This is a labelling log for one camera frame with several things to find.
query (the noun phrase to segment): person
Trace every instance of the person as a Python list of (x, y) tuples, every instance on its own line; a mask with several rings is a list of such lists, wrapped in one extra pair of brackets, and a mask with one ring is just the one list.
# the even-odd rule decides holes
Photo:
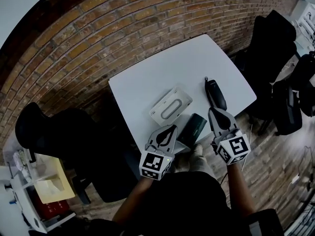
[(188, 172), (166, 174), (160, 181), (141, 178), (112, 221), (92, 221), (89, 234), (102, 235), (102, 228), (113, 236), (284, 235), (274, 209), (256, 212), (237, 163), (227, 166), (230, 209), (202, 146), (192, 152)]

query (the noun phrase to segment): small device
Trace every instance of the small device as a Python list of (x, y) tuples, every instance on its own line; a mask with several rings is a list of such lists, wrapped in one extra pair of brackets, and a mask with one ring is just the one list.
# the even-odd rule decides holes
[(155, 180), (161, 180), (175, 158), (173, 154), (178, 128), (168, 125), (154, 131), (145, 150), (141, 151), (140, 175)]
[(208, 77), (205, 77), (205, 90), (211, 107), (227, 109), (225, 98), (215, 80), (208, 81)]
[(173, 88), (149, 112), (161, 127), (170, 125), (192, 103), (192, 98), (179, 87)]
[(177, 141), (188, 148), (192, 148), (206, 123), (207, 120), (205, 118), (196, 113), (192, 114)]

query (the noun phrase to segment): wooden floor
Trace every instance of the wooden floor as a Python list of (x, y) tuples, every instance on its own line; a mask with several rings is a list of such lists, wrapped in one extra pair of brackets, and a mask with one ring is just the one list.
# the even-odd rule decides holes
[[(237, 122), (250, 137), (248, 115), (240, 113)], [(315, 147), (315, 118), (303, 115), (302, 129), (288, 136), (275, 136), (276, 127), (273, 123), (265, 134), (257, 136), (260, 124), (261, 121), (256, 120), (252, 126), (252, 152), (247, 157), (243, 172), (257, 210), (277, 209), (282, 226), (286, 228), (310, 193), (307, 192), (306, 185), (311, 173), (312, 158), (310, 151), (304, 147)], [(221, 181), (226, 173), (226, 166), (219, 156), (215, 156), (210, 146), (212, 139), (210, 135), (201, 144), (204, 147), (204, 156), (217, 179)], [(298, 173), (299, 180), (290, 184)], [(222, 188), (228, 195), (228, 178), (223, 182)], [(68, 200), (71, 209), (82, 218), (111, 219), (123, 202), (104, 203), (92, 184), (87, 188), (87, 194), (92, 202), (90, 205), (83, 205), (78, 197)]]

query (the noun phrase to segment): cable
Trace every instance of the cable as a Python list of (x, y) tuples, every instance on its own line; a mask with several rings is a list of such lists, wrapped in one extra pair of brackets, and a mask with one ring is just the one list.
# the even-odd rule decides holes
[[(251, 145), (251, 140), (252, 140), (252, 126), (251, 126), (251, 131), (250, 131), (250, 145)], [(242, 166), (242, 171), (243, 171), (245, 163), (246, 163), (246, 158), (247, 158), (247, 156), (244, 159), (244, 163), (243, 163), (243, 166)], [(220, 185), (222, 185), (222, 183), (223, 183), (224, 179), (226, 178), (226, 176), (227, 176), (227, 173), (224, 175)]]
[(297, 170), (298, 170), (298, 174), (300, 175), (300, 166), (301, 166), (301, 164), (302, 164), (302, 162), (303, 162), (303, 159), (304, 159), (304, 157), (305, 157), (305, 155), (306, 155), (306, 149), (308, 149), (309, 150), (309, 152), (310, 152), (310, 154), (311, 154), (311, 159), (312, 159), (312, 167), (314, 166), (314, 162), (313, 162), (313, 151), (312, 151), (312, 148), (311, 147), (307, 147), (306, 145), (304, 146), (304, 153), (303, 153), (303, 157), (302, 157), (302, 159), (301, 159), (301, 161), (300, 161), (300, 163), (299, 163), (299, 165), (298, 165), (298, 167), (297, 167)]
[(226, 178), (226, 176), (227, 176), (227, 173), (224, 175), (224, 177), (223, 177), (223, 179), (222, 179), (220, 185), (222, 185), (222, 183), (223, 183), (224, 179)]
[(308, 214), (306, 214), (306, 215), (304, 216), (304, 218), (301, 220), (301, 222), (294, 228), (294, 230), (290, 232), (290, 234), (289, 234), (288, 236), (291, 236), (291, 235), (293, 235), (293, 234), (296, 235), (296, 234), (295, 234), (296, 229), (298, 229), (298, 228), (302, 225), (302, 223), (304, 222), (305, 218), (310, 214), (311, 211), (312, 211), (312, 208), (309, 210)]
[(277, 206), (277, 208), (275, 209), (276, 211), (278, 210), (279, 205), (280, 205), (280, 203), (281, 203), (281, 201), (282, 201), (282, 198), (286, 195), (286, 193), (287, 193), (287, 191), (289, 190), (289, 187), (290, 187), (291, 184), (292, 184), (292, 182), (289, 183), (289, 185), (287, 186), (287, 189), (286, 189), (285, 193), (280, 197), (278, 206)]
[(309, 149), (310, 150), (310, 153), (311, 153), (311, 159), (312, 159), (312, 167), (314, 166), (313, 164), (313, 151), (312, 151), (312, 148), (311, 147), (307, 147), (306, 145), (304, 146), (304, 149)]
[[(293, 233), (295, 235), (299, 235), (299, 233), (304, 229), (305, 225), (308, 223), (308, 221), (310, 220), (310, 218), (312, 217), (312, 215), (308, 218), (308, 220), (306, 221), (306, 223), (304, 223), (305, 219), (309, 216), (309, 214), (312, 212), (312, 209), (304, 216), (304, 218), (302, 219), (302, 221), (300, 222), (300, 224), (294, 229), (294, 231), (292, 231), (290, 233), (290, 235), (292, 235)], [(300, 229), (300, 231), (298, 233), (295, 233), (296, 229), (298, 229), (301, 225), (303, 225), (303, 227)]]
[[(300, 215), (304, 214), (304, 213), (308, 213), (310, 210), (312, 210), (314, 207), (308, 208), (307, 210), (304, 210)], [(292, 226), (292, 223), (295, 222), (297, 219), (292, 220), (289, 225)]]

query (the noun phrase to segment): black shirt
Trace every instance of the black shirt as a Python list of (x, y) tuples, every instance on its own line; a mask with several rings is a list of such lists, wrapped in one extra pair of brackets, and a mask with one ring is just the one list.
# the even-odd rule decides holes
[(166, 174), (161, 181), (154, 181), (126, 228), (97, 220), (90, 232), (100, 232), (99, 227), (105, 230), (104, 235), (113, 236), (284, 235), (273, 209), (246, 219), (235, 215), (220, 184), (203, 172)]

